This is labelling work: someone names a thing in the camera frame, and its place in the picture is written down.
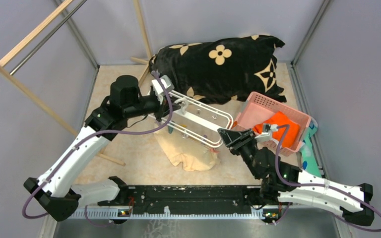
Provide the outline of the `cream boxer underwear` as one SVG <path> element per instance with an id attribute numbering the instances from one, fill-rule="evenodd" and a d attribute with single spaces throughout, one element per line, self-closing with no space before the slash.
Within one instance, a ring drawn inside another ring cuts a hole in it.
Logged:
<path id="1" fill-rule="evenodd" d="M 208 171 L 220 164 L 218 154 L 212 153 L 209 147 L 184 138 L 177 131 L 169 134 L 164 128 L 153 135 L 171 164 L 181 164 L 185 171 Z"/>

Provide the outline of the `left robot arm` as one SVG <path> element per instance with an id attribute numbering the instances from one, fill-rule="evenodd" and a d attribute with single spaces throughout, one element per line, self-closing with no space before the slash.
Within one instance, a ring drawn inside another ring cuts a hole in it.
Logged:
<path id="1" fill-rule="evenodd" d="M 164 128 L 172 119 L 175 106 L 170 97 L 171 79 L 153 72 L 154 80 L 147 95 L 140 91 L 139 81 L 131 75 L 119 76 L 110 93 L 85 120 L 75 140 L 58 160 L 38 178 L 28 178 L 24 187 L 45 210 L 45 215 L 60 222 L 78 208 L 99 202 L 123 205 L 129 192 L 118 177 L 101 182 L 76 185 L 74 182 L 97 153 L 119 134 L 129 134 L 128 120 L 154 115 Z"/>

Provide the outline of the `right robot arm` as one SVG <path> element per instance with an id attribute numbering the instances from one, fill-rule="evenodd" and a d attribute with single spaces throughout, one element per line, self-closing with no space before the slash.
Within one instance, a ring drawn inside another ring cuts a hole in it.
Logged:
<path id="1" fill-rule="evenodd" d="M 354 225 L 369 227 L 375 218 L 370 208 L 373 187 L 345 185 L 313 175 L 282 162 L 267 147 L 257 146 L 251 129 L 218 133 L 230 153 L 241 156 L 255 179 L 261 180 L 259 197 L 265 204 L 298 203 L 328 211 Z"/>

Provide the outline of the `white clip hanger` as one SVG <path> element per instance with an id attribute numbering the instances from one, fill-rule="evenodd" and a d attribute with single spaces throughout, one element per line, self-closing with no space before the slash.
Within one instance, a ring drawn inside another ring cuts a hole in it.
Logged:
<path id="1" fill-rule="evenodd" d="M 231 129 L 234 123 L 231 114 L 176 91 L 171 91 L 169 96 L 181 108 L 173 112 L 167 130 L 170 127 L 184 138 L 199 141 L 209 148 L 217 149 L 223 144 L 217 129 Z"/>

